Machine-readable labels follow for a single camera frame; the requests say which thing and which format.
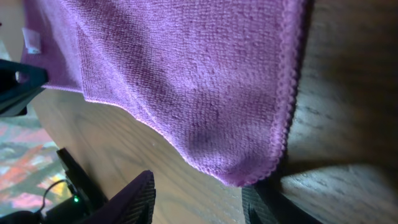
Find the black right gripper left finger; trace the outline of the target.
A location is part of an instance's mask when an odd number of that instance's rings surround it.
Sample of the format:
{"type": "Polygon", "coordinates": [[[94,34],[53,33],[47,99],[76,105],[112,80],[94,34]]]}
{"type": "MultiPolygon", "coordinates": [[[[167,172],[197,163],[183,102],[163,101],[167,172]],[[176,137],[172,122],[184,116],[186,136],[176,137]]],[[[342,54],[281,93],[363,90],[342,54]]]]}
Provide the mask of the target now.
{"type": "Polygon", "coordinates": [[[89,214],[83,224],[151,223],[155,205],[154,173],[141,172],[114,197],[107,199],[102,190],[84,175],[88,187],[83,192],[88,197],[89,214]]]}

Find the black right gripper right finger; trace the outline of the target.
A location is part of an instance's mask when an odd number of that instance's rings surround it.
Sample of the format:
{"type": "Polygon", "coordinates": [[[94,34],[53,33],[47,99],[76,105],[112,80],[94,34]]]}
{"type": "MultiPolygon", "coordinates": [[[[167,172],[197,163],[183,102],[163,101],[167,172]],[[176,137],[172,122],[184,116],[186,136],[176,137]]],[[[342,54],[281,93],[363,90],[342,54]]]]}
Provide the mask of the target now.
{"type": "Polygon", "coordinates": [[[321,224],[267,183],[243,187],[241,194],[245,224],[321,224]]]}

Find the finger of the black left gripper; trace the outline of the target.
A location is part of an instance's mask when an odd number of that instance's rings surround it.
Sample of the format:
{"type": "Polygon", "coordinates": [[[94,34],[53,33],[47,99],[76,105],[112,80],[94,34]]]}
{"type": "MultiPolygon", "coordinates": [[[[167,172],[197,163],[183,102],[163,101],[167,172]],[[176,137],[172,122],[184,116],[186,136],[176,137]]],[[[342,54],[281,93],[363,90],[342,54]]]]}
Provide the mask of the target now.
{"type": "Polygon", "coordinates": [[[49,81],[43,68],[1,59],[1,117],[24,116],[49,81]]]}

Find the purple cloth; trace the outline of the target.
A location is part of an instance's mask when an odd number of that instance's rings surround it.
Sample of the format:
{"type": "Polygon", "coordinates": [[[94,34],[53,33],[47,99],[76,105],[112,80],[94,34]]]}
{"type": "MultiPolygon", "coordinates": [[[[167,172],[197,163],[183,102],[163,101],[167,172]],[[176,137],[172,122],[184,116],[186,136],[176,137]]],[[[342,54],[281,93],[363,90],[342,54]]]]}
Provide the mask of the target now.
{"type": "Polygon", "coordinates": [[[305,3],[25,1],[48,87],[117,106],[226,185],[269,177],[297,86],[305,3]]]}

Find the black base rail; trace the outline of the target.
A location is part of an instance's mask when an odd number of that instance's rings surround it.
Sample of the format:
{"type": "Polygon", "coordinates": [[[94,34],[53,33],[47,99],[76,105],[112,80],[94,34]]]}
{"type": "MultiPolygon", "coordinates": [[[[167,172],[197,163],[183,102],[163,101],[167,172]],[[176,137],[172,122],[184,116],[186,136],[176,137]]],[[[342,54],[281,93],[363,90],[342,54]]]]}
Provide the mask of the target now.
{"type": "Polygon", "coordinates": [[[65,149],[57,151],[62,167],[65,170],[66,183],[71,197],[42,215],[44,224],[79,224],[103,207],[108,198],[89,178],[83,168],[65,149]]]}

